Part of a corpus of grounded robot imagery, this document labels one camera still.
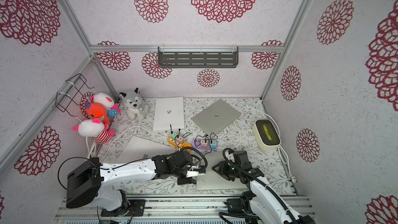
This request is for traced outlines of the pink charger plug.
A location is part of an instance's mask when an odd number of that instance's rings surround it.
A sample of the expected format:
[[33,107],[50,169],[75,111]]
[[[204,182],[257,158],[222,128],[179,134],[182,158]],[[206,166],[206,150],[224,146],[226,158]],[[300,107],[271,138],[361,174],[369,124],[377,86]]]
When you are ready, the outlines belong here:
[[185,142],[185,140],[184,140],[184,138],[182,137],[182,136],[178,136],[177,137],[177,139],[176,139],[176,143],[178,144],[178,145],[182,145],[183,143]]

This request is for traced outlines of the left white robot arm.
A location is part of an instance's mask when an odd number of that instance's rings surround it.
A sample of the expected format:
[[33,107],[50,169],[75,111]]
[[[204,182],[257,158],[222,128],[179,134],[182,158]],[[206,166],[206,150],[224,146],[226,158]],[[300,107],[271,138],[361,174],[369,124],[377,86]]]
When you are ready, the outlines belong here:
[[98,157],[86,159],[67,176],[66,207],[80,208],[90,204],[116,215],[130,207],[124,190],[111,188],[124,181],[167,179],[174,176],[189,180],[204,175],[208,167],[206,157],[197,149],[182,148],[168,155],[157,155],[124,164],[101,163]]

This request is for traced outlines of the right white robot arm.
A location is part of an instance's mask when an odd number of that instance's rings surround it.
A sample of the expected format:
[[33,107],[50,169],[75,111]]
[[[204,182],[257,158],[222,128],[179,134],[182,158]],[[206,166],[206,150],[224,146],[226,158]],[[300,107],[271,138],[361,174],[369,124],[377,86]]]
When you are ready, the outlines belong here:
[[252,167],[246,151],[225,148],[222,155],[224,160],[213,166],[213,171],[228,181],[238,178],[248,188],[227,213],[218,213],[225,223],[231,223],[229,217],[261,221],[264,224],[315,223],[309,215],[301,215],[293,209],[273,189],[263,172]]

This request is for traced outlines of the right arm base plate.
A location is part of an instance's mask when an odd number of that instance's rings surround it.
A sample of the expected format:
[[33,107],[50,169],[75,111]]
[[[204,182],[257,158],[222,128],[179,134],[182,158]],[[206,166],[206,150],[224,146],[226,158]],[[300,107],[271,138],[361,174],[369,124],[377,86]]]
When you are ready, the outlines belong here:
[[249,202],[243,198],[229,198],[224,204],[227,206],[229,214],[252,214]]

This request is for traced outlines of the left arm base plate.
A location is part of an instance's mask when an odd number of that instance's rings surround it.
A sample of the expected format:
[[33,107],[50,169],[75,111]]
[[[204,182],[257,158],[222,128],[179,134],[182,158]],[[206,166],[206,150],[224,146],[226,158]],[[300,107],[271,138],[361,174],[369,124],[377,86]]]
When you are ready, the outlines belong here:
[[101,217],[141,217],[143,216],[144,209],[146,205],[146,200],[138,199],[138,200],[128,200],[127,203],[123,203],[121,207],[114,211],[108,211],[106,209],[102,209],[100,216]]

